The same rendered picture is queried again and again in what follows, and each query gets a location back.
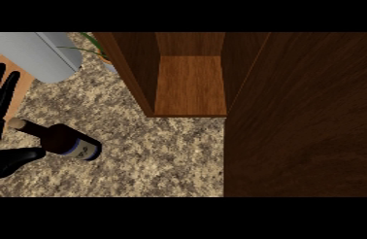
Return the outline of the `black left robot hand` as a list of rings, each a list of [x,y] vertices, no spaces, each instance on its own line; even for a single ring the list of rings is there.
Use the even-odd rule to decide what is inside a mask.
[[[6,114],[15,94],[17,84],[21,78],[21,72],[14,71],[0,85],[0,139],[6,125]],[[46,156],[46,150],[42,148],[20,148],[0,150],[0,179],[9,177],[18,169],[30,162]]]

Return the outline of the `green potted plant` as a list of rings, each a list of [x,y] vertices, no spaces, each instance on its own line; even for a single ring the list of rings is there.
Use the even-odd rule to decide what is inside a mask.
[[[95,55],[99,56],[101,60],[102,60],[102,63],[105,65],[105,68],[110,72],[118,74],[118,71],[115,69],[115,66],[114,66],[114,63],[113,61],[110,60],[110,56],[107,55],[107,52],[102,48],[102,45],[101,43],[98,42],[98,40],[95,39],[95,37],[92,37],[86,32],[80,32],[79,33],[86,39],[87,41],[92,43],[92,45],[96,47],[96,51],[93,50],[87,50],[87,49],[83,49],[83,48],[79,48],[79,47],[57,47],[59,49],[70,49],[70,50],[79,50],[79,51],[85,51],[85,52],[89,52],[89,53],[93,53]]]

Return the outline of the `dark wine bottle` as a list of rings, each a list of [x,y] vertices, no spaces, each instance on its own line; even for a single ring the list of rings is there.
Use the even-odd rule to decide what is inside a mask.
[[[87,161],[101,156],[102,143],[62,123],[45,127],[26,119],[12,118],[9,126],[39,137],[42,148],[54,154]]]

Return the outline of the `pale grey rounded appliance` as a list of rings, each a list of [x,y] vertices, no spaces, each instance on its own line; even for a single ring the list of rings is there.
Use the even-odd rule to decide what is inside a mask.
[[[48,84],[62,82],[82,67],[82,53],[65,32],[0,32],[0,54]]]

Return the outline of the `open wooden cabinet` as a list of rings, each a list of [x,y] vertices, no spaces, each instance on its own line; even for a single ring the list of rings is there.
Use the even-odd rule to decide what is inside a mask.
[[[95,34],[145,115],[229,115],[264,32],[98,32]]]

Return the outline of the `dark wooden cabinet door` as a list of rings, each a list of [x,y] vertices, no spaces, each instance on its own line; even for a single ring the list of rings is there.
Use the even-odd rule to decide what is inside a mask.
[[[226,196],[367,196],[367,32],[269,35],[225,141]]]

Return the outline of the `orange wooden board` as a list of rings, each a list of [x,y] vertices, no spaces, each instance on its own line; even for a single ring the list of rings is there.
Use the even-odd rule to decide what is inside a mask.
[[[6,81],[11,73],[14,71],[21,72],[21,78],[20,78],[17,88],[15,88],[11,107],[8,110],[8,114],[5,116],[5,120],[9,120],[15,116],[15,114],[20,110],[24,98],[27,96],[27,91],[29,91],[31,83],[34,81],[34,76],[18,66],[18,64],[3,54],[0,54],[0,63],[6,64],[5,74],[0,75],[0,77],[2,77],[0,86],[5,84],[5,81]]]

